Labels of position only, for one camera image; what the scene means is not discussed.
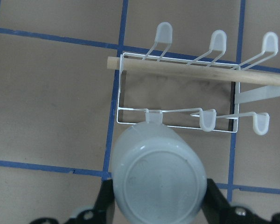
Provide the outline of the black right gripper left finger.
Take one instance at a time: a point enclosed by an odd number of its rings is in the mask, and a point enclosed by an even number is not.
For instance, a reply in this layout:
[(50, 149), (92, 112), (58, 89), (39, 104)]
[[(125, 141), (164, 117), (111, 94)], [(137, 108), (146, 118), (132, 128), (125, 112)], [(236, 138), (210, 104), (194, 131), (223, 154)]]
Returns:
[(113, 179), (102, 181), (94, 206), (95, 224), (112, 224), (115, 213), (115, 195)]

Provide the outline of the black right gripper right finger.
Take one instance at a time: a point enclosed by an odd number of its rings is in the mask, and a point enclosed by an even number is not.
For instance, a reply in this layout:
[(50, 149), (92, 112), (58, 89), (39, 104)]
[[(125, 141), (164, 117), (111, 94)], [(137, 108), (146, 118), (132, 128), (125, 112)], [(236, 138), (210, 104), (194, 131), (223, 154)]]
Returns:
[(228, 224), (231, 205), (216, 183), (208, 178), (207, 189), (202, 202), (202, 211), (209, 224)]

